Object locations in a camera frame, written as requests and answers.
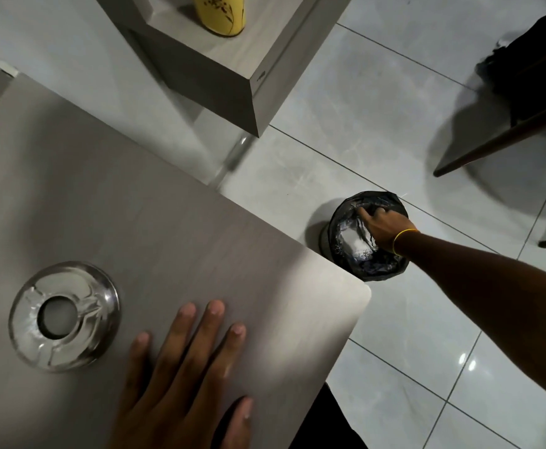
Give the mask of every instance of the yellow bracelet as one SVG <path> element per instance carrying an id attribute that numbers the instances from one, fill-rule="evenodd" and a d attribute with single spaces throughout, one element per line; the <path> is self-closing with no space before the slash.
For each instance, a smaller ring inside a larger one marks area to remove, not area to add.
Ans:
<path id="1" fill-rule="evenodd" d="M 396 240 L 397 240 L 397 237 L 400 236 L 402 233 L 406 233 L 406 232 L 418 232 L 417 229 L 406 229 L 406 230 L 402 230 L 400 233 L 398 233 L 396 235 L 395 238 L 393 238 L 393 242 L 391 243 L 391 250 L 393 251 L 393 254 L 394 255 L 397 255 L 398 257 L 401 257 L 401 255 L 399 255 L 398 253 L 396 253 Z"/>

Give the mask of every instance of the black trash bag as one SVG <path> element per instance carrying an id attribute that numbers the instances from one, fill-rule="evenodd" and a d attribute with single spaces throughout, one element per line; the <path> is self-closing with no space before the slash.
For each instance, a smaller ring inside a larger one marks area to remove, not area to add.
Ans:
<path id="1" fill-rule="evenodd" d="M 327 230 L 323 230 L 321 234 L 323 237 L 325 231 L 327 232 L 331 260 L 365 282 L 385 280 L 401 274 L 406 270 L 408 260 L 374 244 L 373 238 L 356 212 L 360 206 L 369 214 L 374 214 L 377 208 L 383 208 L 385 211 L 393 210 L 408 217 L 406 208 L 392 192 L 364 191 L 344 200 L 333 213 Z M 361 242 L 360 240 L 356 242 L 363 247 L 357 252 L 352 252 L 349 248 L 346 241 L 348 233 L 350 236 L 357 233 L 361 238 Z"/>

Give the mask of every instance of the vase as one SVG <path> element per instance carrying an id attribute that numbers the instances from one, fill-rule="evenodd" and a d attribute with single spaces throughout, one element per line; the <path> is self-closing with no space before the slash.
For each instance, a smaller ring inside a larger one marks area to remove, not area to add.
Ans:
<path id="1" fill-rule="evenodd" d="M 202 24 L 221 36 L 235 36 L 246 25 L 244 0 L 194 0 Z"/>

